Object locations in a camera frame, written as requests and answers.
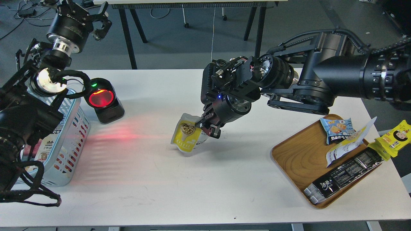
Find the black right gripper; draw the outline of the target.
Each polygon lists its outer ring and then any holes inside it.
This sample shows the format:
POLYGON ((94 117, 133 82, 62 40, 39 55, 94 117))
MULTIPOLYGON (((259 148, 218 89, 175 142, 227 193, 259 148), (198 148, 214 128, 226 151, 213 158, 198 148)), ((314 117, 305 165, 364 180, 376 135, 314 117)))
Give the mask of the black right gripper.
POLYGON ((195 123, 196 128, 219 139, 220 127, 248 114, 251 103, 261 96, 254 68, 256 57, 237 57, 231 61, 212 60, 203 71, 201 102, 204 113, 195 123))

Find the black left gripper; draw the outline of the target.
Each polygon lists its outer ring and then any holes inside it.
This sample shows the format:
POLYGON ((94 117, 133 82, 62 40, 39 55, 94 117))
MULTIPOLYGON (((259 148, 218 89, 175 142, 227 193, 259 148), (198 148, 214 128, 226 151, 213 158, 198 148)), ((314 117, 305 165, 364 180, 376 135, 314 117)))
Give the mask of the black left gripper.
POLYGON ((94 39, 100 41, 106 37, 111 26, 112 22, 108 19, 107 12, 91 15, 78 3, 63 0, 57 6, 56 17, 48 30, 47 39, 50 42, 56 39, 66 41, 73 47, 74 53, 80 53, 92 31, 94 39), (96 21, 101 22, 102 25, 100 29, 93 31, 92 23, 96 21))

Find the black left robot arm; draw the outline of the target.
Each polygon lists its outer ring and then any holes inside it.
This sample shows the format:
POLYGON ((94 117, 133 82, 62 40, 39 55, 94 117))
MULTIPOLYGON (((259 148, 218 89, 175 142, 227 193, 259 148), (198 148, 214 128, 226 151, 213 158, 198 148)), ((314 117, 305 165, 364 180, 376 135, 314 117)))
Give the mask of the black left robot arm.
POLYGON ((60 195, 42 185, 44 165, 38 160, 22 161, 21 151, 44 139, 63 120, 59 111, 65 99, 84 98, 100 120, 119 105, 109 81, 90 79, 81 71, 68 70, 71 54, 80 53, 92 34, 103 39, 112 22, 106 13, 108 3, 97 14, 90 14, 77 3, 52 1, 56 16, 47 33, 48 42, 33 39, 27 48, 22 67, 16 55, 17 72, 1 87, 1 202, 28 203, 34 195, 56 200, 42 204, 58 207, 60 195))

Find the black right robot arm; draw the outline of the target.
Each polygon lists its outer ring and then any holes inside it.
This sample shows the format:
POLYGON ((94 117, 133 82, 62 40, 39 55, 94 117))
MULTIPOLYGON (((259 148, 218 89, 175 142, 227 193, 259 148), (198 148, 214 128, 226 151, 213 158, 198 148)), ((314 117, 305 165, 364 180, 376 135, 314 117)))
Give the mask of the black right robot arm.
POLYGON ((350 30, 296 35, 260 57, 212 60, 204 69, 204 113, 195 126, 218 139, 220 128, 248 114, 252 102, 327 115, 338 96, 387 101, 410 110, 410 38, 371 49, 350 30))

